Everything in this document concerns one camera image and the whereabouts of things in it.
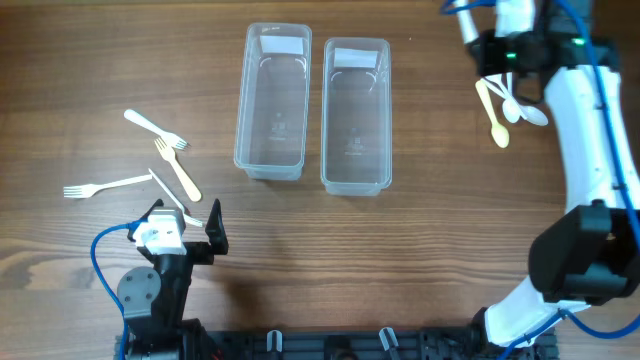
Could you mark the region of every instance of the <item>plastic container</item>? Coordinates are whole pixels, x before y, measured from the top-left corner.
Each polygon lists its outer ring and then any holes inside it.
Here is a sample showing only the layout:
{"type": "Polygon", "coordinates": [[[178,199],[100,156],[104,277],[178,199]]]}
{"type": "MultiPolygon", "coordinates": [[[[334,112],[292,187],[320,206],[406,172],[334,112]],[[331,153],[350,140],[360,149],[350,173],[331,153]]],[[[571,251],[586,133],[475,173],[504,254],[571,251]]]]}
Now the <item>plastic container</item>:
{"type": "Polygon", "coordinates": [[[333,38],[324,48],[322,182],[333,195],[375,196],[391,184],[391,48],[333,38]]]}
{"type": "Polygon", "coordinates": [[[249,26],[234,162],[249,177],[297,180],[304,165],[311,79],[311,29],[249,26]]]}

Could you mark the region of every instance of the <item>cutlery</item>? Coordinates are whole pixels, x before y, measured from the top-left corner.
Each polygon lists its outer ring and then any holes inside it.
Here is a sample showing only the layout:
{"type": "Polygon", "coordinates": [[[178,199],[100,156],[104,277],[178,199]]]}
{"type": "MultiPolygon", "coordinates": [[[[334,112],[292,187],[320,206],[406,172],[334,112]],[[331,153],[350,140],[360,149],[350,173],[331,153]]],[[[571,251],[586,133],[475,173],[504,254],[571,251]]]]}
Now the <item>cutlery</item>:
{"type": "Polygon", "coordinates": [[[95,193],[100,190],[114,188],[118,186],[137,184],[139,182],[151,180],[151,175],[142,175],[136,176],[129,179],[119,180],[110,182],[107,184],[96,185],[96,184],[87,184],[87,185],[79,185],[79,186],[66,186],[64,187],[64,197],[66,198],[74,198],[74,199],[86,199],[92,197],[95,193]]]}
{"type": "Polygon", "coordinates": [[[132,123],[138,124],[143,128],[158,134],[162,139],[164,139],[164,141],[167,144],[171,145],[172,147],[178,150],[184,150],[187,146],[189,146],[189,143],[183,140],[180,136],[174,133],[170,133],[168,131],[162,130],[156,124],[152,123],[144,116],[138,114],[135,110],[131,110],[131,109],[126,110],[124,112],[124,117],[125,119],[131,121],[132,123]]]}
{"type": "Polygon", "coordinates": [[[187,192],[189,199],[194,202],[200,201],[200,199],[202,199],[202,193],[200,193],[200,190],[198,190],[196,184],[193,182],[193,180],[191,180],[189,175],[187,175],[182,166],[180,166],[178,160],[176,160],[175,150],[168,146],[167,143],[162,140],[162,138],[156,139],[155,144],[158,148],[158,151],[160,152],[160,155],[162,155],[162,158],[165,159],[169,164],[171,164],[173,170],[176,172],[176,175],[178,175],[178,179],[180,179],[180,182],[182,183],[184,190],[187,192]]]}
{"type": "Polygon", "coordinates": [[[505,99],[502,103],[502,113],[507,121],[515,124],[518,119],[520,119],[520,116],[527,120],[526,114],[522,111],[516,99],[513,98],[511,92],[504,86],[504,84],[502,84],[502,74],[490,75],[487,76],[486,79],[493,81],[500,87],[500,90],[504,95],[503,98],[505,99]]]}
{"type": "Polygon", "coordinates": [[[493,106],[491,105],[489,90],[483,82],[483,79],[476,82],[476,90],[478,91],[480,100],[482,100],[482,105],[484,105],[484,108],[489,115],[489,119],[491,120],[491,136],[493,137],[493,141],[495,141],[499,147],[504,149],[509,146],[509,131],[507,131],[507,128],[498,122],[496,114],[493,111],[493,106]]]}
{"type": "Polygon", "coordinates": [[[153,176],[154,179],[156,179],[160,187],[164,190],[164,192],[167,193],[167,195],[169,195],[171,200],[173,200],[173,202],[176,203],[176,205],[178,205],[178,208],[182,210],[182,216],[184,216],[185,222],[198,227],[204,226],[204,223],[202,221],[194,219],[191,216],[187,215],[187,209],[184,207],[184,205],[182,205],[180,200],[178,200],[178,198],[175,195],[173,195],[171,190],[169,190],[169,187],[167,187],[167,185],[165,185],[165,183],[162,180],[160,180],[158,175],[156,175],[156,173],[154,173],[153,170],[149,169],[149,173],[153,176]]]}
{"type": "MultiPolygon", "coordinates": [[[[508,80],[510,73],[507,74],[507,81],[510,83],[510,81],[508,80]]],[[[528,122],[532,123],[533,125],[538,125],[538,126],[546,126],[549,125],[549,119],[547,118],[547,115],[545,115],[542,111],[540,111],[540,109],[534,107],[534,106],[522,106],[520,104],[518,104],[517,100],[511,95],[511,91],[509,91],[507,94],[505,95],[504,92],[500,91],[498,88],[496,88],[491,82],[489,82],[486,79],[482,79],[485,83],[485,85],[487,85],[487,87],[489,89],[491,89],[491,91],[495,92],[496,94],[498,94],[500,97],[502,97],[503,99],[505,99],[505,103],[507,102],[507,96],[511,96],[511,99],[513,99],[513,102],[511,105],[509,105],[509,107],[511,108],[511,110],[509,111],[514,111],[513,108],[514,106],[517,106],[519,108],[519,111],[522,111],[522,114],[524,116],[522,116],[525,120],[527,120],[528,122]]],[[[506,110],[504,108],[505,104],[502,104],[503,108],[502,111],[505,112],[505,118],[507,118],[507,120],[509,120],[509,122],[516,122],[518,121],[517,119],[515,121],[511,121],[511,119],[509,119],[508,115],[506,114],[506,110]]]]}

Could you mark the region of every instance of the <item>wooden table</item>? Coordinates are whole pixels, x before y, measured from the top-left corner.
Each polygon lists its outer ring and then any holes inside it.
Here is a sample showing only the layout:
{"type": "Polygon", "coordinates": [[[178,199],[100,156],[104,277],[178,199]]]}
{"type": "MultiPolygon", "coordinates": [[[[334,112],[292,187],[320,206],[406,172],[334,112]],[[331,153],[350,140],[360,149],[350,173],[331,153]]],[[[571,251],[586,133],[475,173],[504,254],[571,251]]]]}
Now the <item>wooden table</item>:
{"type": "MultiPolygon", "coordinates": [[[[0,359],[108,359],[117,308],[89,260],[104,228],[167,197],[152,182],[62,198],[62,187],[142,175],[151,167],[186,200],[135,108],[193,146],[180,161],[204,199],[222,201],[231,250],[198,267],[185,317],[220,329],[378,329],[463,325],[527,273],[532,240],[564,211],[552,126],[510,125],[497,148],[453,18],[438,2],[220,2],[0,10],[0,359]],[[253,181],[234,166],[242,55],[249,24],[307,24],[313,61],[299,182],[253,181]],[[320,182],[323,46],[385,38],[393,58],[393,183],[375,198],[329,196],[320,182]]],[[[638,158],[640,60],[630,1],[600,1],[599,32],[618,43],[622,102],[638,158]]],[[[491,25],[480,11],[481,27],[491,25]]],[[[203,240],[190,227],[186,240],[203,240]]],[[[98,248],[116,286],[147,265],[123,232],[98,248]]],[[[626,325],[637,294],[581,314],[626,325]]],[[[563,359],[640,356],[640,335],[594,340],[559,326],[563,359]]]]}

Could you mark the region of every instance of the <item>blue cable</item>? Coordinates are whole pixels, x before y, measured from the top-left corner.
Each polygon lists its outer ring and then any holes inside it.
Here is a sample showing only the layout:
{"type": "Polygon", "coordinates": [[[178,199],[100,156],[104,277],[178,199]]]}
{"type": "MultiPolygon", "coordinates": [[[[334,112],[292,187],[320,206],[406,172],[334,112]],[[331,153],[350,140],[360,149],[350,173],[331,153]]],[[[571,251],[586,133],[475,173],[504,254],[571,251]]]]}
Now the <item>blue cable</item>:
{"type": "Polygon", "coordinates": [[[543,332],[547,331],[547,329],[549,329],[551,326],[553,326],[553,324],[555,324],[556,321],[561,320],[561,319],[562,319],[562,314],[556,313],[549,320],[547,320],[546,323],[542,324],[542,326],[537,328],[531,334],[525,334],[522,337],[516,339],[514,342],[512,342],[504,350],[502,355],[500,355],[500,357],[497,360],[506,360],[506,358],[509,357],[509,355],[516,348],[516,346],[522,344],[523,342],[529,342],[529,341],[531,341],[531,339],[535,339],[538,335],[542,334],[543,332]]]}
{"type": "Polygon", "coordinates": [[[117,230],[123,230],[123,229],[132,229],[132,228],[135,229],[139,224],[140,224],[140,221],[134,221],[128,224],[112,226],[104,230],[103,232],[98,234],[98,236],[96,236],[95,239],[93,239],[93,242],[91,243],[91,250],[89,252],[89,254],[91,255],[91,262],[93,263],[93,269],[96,271],[96,274],[98,275],[98,279],[100,279],[102,286],[104,286],[104,289],[107,290],[107,293],[109,294],[109,296],[111,296],[111,298],[116,303],[116,305],[118,305],[118,309],[120,309],[120,314],[122,315],[124,330],[122,331],[122,341],[120,342],[120,360],[125,360],[124,347],[127,342],[127,339],[129,338],[129,327],[127,326],[127,322],[124,320],[124,306],[122,306],[122,303],[120,302],[116,294],[114,294],[113,290],[111,290],[111,288],[109,287],[109,284],[107,284],[107,280],[105,280],[104,276],[102,275],[102,271],[100,271],[100,266],[98,266],[98,262],[96,261],[96,246],[98,245],[98,241],[100,241],[100,239],[103,236],[107,235],[108,233],[114,232],[117,230]]]}
{"type": "Polygon", "coordinates": [[[580,319],[578,319],[570,311],[560,310],[560,313],[562,314],[562,316],[566,316],[569,319],[571,319],[571,321],[573,321],[573,323],[576,324],[576,326],[579,327],[582,331],[598,339],[605,339],[605,340],[619,339],[621,337],[625,337],[631,334],[632,332],[640,328],[640,315],[638,315],[638,317],[635,320],[633,320],[629,325],[627,325],[623,329],[612,331],[612,332],[601,332],[601,331],[593,330],[587,325],[585,325],[582,321],[580,321],[580,319]]]}
{"type": "Polygon", "coordinates": [[[459,13],[460,11],[471,10],[480,6],[484,6],[484,7],[496,6],[496,0],[477,0],[465,6],[459,6],[453,9],[447,9],[449,6],[451,6],[451,4],[453,4],[454,1],[455,0],[445,1],[445,3],[442,4],[442,6],[440,7],[440,14],[453,15],[453,14],[459,13]]]}

